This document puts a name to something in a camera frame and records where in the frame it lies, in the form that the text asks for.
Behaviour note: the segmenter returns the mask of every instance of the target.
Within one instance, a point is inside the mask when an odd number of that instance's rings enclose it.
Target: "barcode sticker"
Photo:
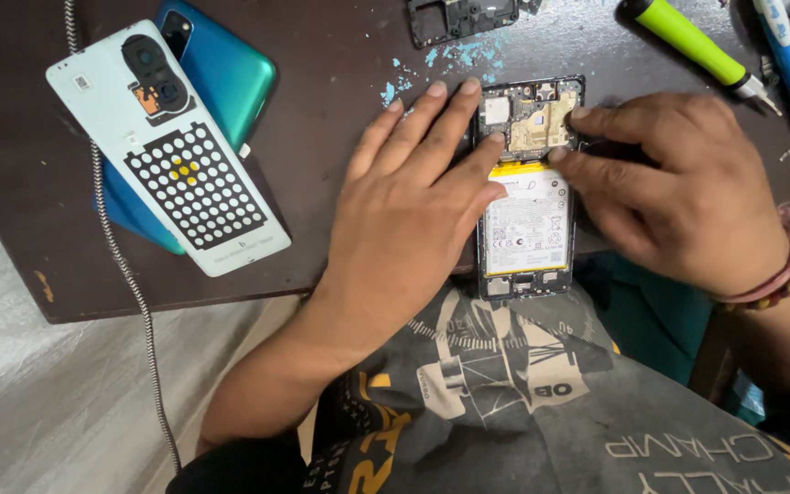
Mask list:
[[[88,79],[84,74],[76,75],[72,78],[72,82],[75,83],[75,87],[78,88],[78,92],[85,92],[92,87],[90,79]]]

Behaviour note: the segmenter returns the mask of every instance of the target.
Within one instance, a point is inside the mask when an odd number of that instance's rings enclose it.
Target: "man's right hand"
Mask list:
[[[658,93],[619,108],[576,108],[571,125],[641,144],[660,163],[550,153],[626,258],[721,296],[748,292],[785,266],[789,243],[761,157],[718,98]]]

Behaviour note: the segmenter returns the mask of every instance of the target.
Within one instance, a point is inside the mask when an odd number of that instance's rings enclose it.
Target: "hand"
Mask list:
[[[571,125],[641,144],[660,163],[550,154],[624,257],[720,296],[748,292],[785,266],[789,244],[761,157],[718,98],[659,93],[576,108]]]
[[[440,117],[447,103],[442,82],[406,118],[400,100],[394,102],[370,124],[349,162],[328,266],[307,309],[336,323],[330,331],[338,334],[327,341],[355,352],[350,360],[379,348],[432,300],[478,217],[506,194],[488,181],[502,134],[487,137],[447,172],[480,93],[477,78],[466,80]]]

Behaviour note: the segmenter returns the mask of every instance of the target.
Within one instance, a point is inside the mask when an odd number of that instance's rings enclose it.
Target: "qr code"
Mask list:
[[[79,91],[86,91],[91,88],[91,83],[84,74],[76,75],[73,81],[75,81],[75,86],[78,87]]]

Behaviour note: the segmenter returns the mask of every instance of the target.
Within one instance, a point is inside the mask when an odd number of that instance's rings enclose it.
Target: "teal phone back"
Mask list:
[[[276,68],[267,57],[181,0],[163,0],[155,18],[158,29],[163,28],[170,11],[178,12],[191,23],[192,34],[179,65],[227,143],[239,152],[276,80]],[[112,222],[171,253],[185,253],[107,159],[103,195]],[[96,201],[91,202],[96,209]]]

